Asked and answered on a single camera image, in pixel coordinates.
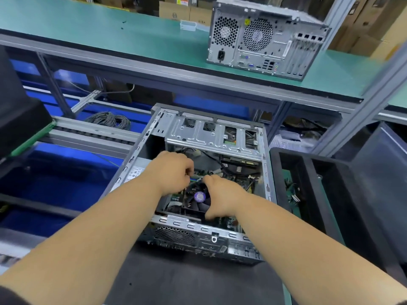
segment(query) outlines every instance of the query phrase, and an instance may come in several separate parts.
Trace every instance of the green workbench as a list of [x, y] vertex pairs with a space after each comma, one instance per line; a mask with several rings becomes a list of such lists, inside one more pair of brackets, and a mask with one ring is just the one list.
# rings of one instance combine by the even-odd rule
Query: green workbench
[[[0, 0], [0, 29], [351, 97], [361, 97], [381, 68], [366, 57], [330, 50], [319, 53], [302, 82], [217, 66], [206, 63], [206, 32], [74, 0]], [[407, 108], [402, 94], [391, 104]]]

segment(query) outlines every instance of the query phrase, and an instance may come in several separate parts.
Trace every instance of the forearm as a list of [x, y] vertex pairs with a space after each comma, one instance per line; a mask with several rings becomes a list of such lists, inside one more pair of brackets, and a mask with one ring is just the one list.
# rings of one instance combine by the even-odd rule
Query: forearm
[[236, 216], [301, 305], [407, 299], [407, 289], [382, 270], [272, 202], [247, 194]]
[[32, 250], [0, 285], [33, 305], [102, 304], [160, 196], [142, 175], [127, 182]]

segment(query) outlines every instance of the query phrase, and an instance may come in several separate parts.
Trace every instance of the hand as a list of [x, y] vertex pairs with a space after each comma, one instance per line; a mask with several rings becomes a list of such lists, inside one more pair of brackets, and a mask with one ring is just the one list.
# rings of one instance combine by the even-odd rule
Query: hand
[[202, 181], [208, 187], [210, 195], [210, 208], [205, 214], [207, 220], [215, 217], [235, 216], [237, 208], [250, 195], [240, 185], [216, 174], [206, 175]]
[[149, 178], [158, 186], [161, 196], [175, 194], [189, 185], [194, 162], [184, 154], [162, 151], [146, 167], [139, 178]]

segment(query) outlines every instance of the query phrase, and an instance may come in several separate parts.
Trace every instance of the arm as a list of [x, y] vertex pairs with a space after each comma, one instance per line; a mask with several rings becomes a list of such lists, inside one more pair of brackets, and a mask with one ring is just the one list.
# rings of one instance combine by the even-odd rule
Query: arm
[[105, 196], [7, 270], [0, 286], [33, 305], [102, 304], [161, 196], [184, 189], [192, 173], [191, 159], [161, 152], [138, 178]]
[[300, 305], [396, 305], [407, 289], [350, 249], [278, 205], [218, 176], [203, 180], [207, 219], [236, 216]]

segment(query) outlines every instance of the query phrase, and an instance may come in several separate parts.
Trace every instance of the black tray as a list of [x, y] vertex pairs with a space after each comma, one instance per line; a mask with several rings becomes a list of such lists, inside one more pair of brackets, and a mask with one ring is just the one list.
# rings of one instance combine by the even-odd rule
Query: black tray
[[278, 205], [291, 211], [282, 171], [286, 169], [303, 199], [299, 207], [304, 221], [334, 240], [344, 242], [349, 249], [407, 286], [399, 261], [346, 163], [281, 148], [272, 148], [270, 158]]

